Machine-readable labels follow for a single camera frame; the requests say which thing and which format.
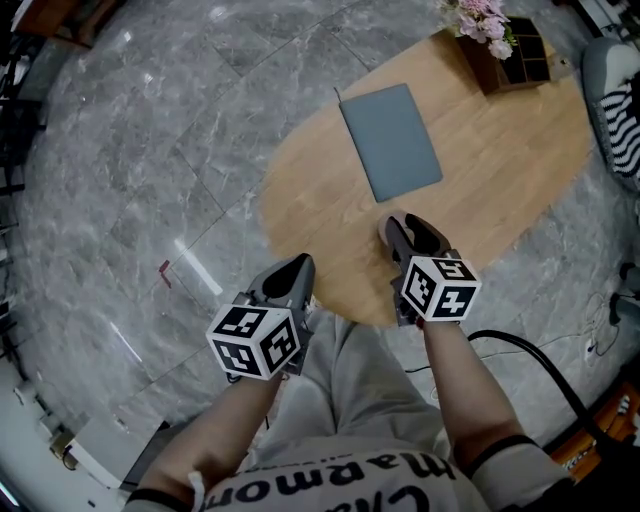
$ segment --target oval wooden table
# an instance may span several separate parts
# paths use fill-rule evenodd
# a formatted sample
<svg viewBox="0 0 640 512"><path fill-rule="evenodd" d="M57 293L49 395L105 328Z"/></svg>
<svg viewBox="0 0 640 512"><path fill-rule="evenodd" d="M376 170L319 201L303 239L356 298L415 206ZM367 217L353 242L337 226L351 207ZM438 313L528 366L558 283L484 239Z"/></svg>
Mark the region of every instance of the oval wooden table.
<svg viewBox="0 0 640 512"><path fill-rule="evenodd" d="M573 78L486 97L448 33L417 43L342 96L399 83L418 105L441 182L376 203L336 100L283 141L261 196L276 256L311 254L320 303L365 324L396 321L389 281L399 271L377 236L382 214L403 209L423 217L481 270L560 196L590 151Z"/></svg>

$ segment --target flower arrangement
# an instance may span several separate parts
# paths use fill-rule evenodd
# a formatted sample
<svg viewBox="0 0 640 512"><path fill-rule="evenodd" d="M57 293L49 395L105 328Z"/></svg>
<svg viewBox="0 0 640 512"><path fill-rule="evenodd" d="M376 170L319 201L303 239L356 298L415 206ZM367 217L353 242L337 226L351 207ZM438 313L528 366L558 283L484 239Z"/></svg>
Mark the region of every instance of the flower arrangement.
<svg viewBox="0 0 640 512"><path fill-rule="evenodd" d="M489 51L496 59L511 56L517 42L502 13L502 0L441 0L441 4L447 21L460 34L481 44L490 41Z"/></svg>

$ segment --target gray laptop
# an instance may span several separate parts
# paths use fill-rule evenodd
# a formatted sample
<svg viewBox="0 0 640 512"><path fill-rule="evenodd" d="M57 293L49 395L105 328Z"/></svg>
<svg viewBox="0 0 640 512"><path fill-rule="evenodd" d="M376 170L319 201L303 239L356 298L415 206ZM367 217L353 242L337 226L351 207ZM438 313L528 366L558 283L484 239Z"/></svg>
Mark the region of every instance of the gray laptop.
<svg viewBox="0 0 640 512"><path fill-rule="evenodd" d="M442 179L406 84L342 101L340 110L378 203Z"/></svg>

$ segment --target forearm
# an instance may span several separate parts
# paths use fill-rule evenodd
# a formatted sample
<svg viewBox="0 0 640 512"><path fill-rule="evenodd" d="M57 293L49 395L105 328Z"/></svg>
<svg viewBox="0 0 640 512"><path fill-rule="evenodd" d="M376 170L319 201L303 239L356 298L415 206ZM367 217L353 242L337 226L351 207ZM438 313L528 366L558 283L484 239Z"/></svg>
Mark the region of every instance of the forearm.
<svg viewBox="0 0 640 512"><path fill-rule="evenodd" d="M169 443L139 488L163 491L190 502L193 494L188 475L192 471L202 473L206 489L231 476L269 412L281 380L280 373L268 382L243 378L225 389Z"/></svg>
<svg viewBox="0 0 640 512"><path fill-rule="evenodd" d="M523 433L509 399L460 327L426 323L424 339L445 429L461 467L494 442Z"/></svg>

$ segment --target white t-shirt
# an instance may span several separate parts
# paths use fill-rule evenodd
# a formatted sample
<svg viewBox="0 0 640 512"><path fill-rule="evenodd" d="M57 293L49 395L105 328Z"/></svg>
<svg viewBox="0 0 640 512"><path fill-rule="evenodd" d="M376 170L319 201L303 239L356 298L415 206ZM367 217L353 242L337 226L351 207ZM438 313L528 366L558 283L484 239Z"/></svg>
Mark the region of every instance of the white t-shirt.
<svg viewBox="0 0 640 512"><path fill-rule="evenodd" d="M258 465L215 486L194 510L224 512L304 510L321 512L486 511L526 506L554 484L569 479L566 470L523 436L496 443L467 478L435 455L405 449L351 453L352 438L324 438L309 449L294 450L273 464ZM124 512L180 509L175 500L132 495Z"/></svg>

